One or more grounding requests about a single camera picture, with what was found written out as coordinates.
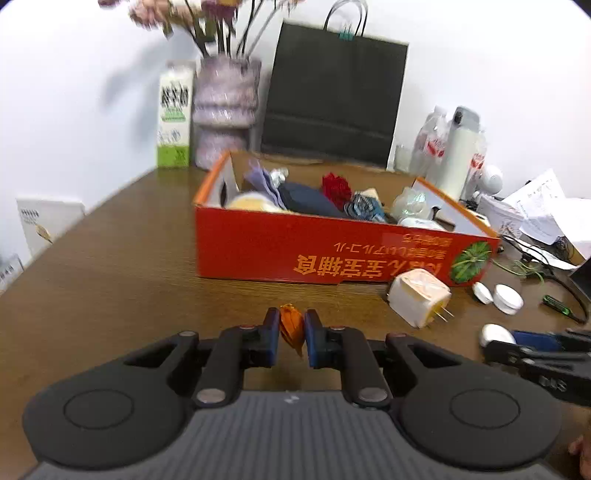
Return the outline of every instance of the wooden table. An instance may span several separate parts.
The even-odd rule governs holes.
[[[484,283],[491,288],[505,283],[522,293],[525,306],[516,316],[483,306],[456,288],[448,307],[455,319],[421,331],[412,330],[389,308],[383,284],[199,278],[191,200],[203,178],[196,169],[147,174],[82,220],[0,297],[0,478],[15,479],[35,464],[21,414],[37,391],[180,330],[197,330],[207,338],[229,326],[259,323],[270,306],[315,308],[325,325],[354,326],[368,338],[412,333],[473,359],[480,359],[477,335],[485,323],[540,332],[576,326],[539,305],[548,293],[578,308],[561,287],[522,282],[494,266]],[[273,369],[245,375],[246,388],[339,385],[337,372],[309,369],[284,342]],[[577,478],[577,464],[565,447],[586,419],[585,409],[564,404],[563,431],[549,461],[569,478]]]

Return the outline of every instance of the ribbed gray surface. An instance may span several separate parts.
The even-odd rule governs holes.
[[[384,412],[340,392],[243,392],[234,404],[197,412],[166,450],[134,466],[76,472],[40,464],[28,480],[557,480],[534,465],[470,473],[409,447]]]

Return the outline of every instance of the green and white carton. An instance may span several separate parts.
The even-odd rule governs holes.
[[[188,167],[195,62],[173,62],[160,77],[158,166]]]

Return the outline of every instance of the purple glittery vase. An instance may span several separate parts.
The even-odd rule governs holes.
[[[204,58],[197,77],[193,132],[195,165],[211,169],[224,150],[246,149],[256,121],[261,61]]]
[[[261,61],[225,55],[201,61],[193,122],[202,127],[250,128],[258,109]]]

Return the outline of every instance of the red cardboard box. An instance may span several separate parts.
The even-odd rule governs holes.
[[[320,188],[323,175],[346,178],[353,191],[376,188],[386,210],[405,186],[425,193],[453,231],[222,207],[240,191],[249,160],[287,167],[289,181]],[[465,208],[423,179],[347,163],[297,160],[244,151],[226,153],[194,199],[197,270],[202,277],[337,284],[384,282],[425,268],[449,286],[481,278],[500,240]]]

